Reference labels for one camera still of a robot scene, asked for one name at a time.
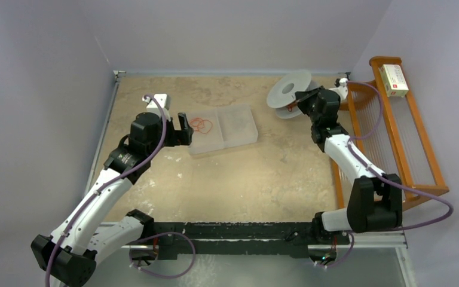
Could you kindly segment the grey plastic cable spool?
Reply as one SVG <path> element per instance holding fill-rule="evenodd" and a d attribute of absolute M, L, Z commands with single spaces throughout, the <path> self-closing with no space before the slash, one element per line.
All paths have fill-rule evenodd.
<path fill-rule="evenodd" d="M 301 69 L 285 75 L 269 91 L 267 105 L 275 110 L 281 119 L 291 119 L 302 114 L 296 106 L 295 92 L 318 88 L 319 83 L 312 80 L 308 70 Z"/>

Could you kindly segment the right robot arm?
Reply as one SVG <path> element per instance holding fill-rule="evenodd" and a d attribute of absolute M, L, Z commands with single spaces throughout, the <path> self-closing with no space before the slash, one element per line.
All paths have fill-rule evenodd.
<path fill-rule="evenodd" d="M 313 239 L 326 243 L 337 231 L 381 231 L 402 224 L 401 180 L 375 167 L 351 141 L 338 122 L 340 95 L 323 87 L 295 94 L 299 110 L 311 120 L 313 142 L 352 181 L 347 207 L 319 212 L 312 226 Z"/>

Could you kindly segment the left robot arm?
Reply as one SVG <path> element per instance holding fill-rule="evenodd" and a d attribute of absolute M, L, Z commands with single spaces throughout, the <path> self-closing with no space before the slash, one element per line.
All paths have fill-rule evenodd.
<path fill-rule="evenodd" d="M 180 130 L 165 115 L 143 112 L 131 123 L 110 153 L 93 187 L 75 210 L 48 236 L 37 235 L 31 249 L 45 271 L 45 285 L 84 286 L 98 264 L 123 245 L 145 245 L 162 235 L 154 219 L 135 209 L 110 229 L 97 233 L 115 203 L 150 168 L 151 160 L 163 147 L 188 146 L 193 128 L 186 114 L 178 115 Z"/>

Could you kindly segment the translucent plastic divided tray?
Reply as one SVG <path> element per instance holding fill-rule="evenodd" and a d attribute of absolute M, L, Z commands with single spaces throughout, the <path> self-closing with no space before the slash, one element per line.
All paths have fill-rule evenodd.
<path fill-rule="evenodd" d="M 191 155 L 254 144 L 258 130 L 248 104 L 237 104 L 188 112 L 189 125 L 194 129 Z"/>

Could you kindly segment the orange wooden rack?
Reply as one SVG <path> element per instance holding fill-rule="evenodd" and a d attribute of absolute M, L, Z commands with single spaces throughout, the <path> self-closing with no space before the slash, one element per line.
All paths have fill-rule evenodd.
<path fill-rule="evenodd" d="M 351 85 L 342 103 L 342 123 L 358 137 L 368 134 L 378 116 L 375 133 L 358 139 L 361 152 L 388 173 L 396 173 L 402 184 L 442 196 L 450 191 L 411 90 L 404 97 L 388 97 L 380 75 L 382 65 L 401 66 L 399 57 L 375 56 L 369 60 L 374 79 L 366 86 Z"/>

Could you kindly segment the white box red label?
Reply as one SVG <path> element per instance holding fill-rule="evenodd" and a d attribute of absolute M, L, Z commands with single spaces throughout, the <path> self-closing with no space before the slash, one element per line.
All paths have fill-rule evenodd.
<path fill-rule="evenodd" d="M 409 87 L 400 65 L 383 64 L 379 68 L 385 93 L 388 97 L 405 97 Z"/>

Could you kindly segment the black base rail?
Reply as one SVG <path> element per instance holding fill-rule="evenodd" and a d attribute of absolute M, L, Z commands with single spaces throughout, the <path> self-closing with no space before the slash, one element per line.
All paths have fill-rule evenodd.
<path fill-rule="evenodd" d="M 350 242 L 314 222 L 155 222 L 135 240 L 157 248 L 159 259 L 178 255 L 287 255 L 309 258 Z"/>

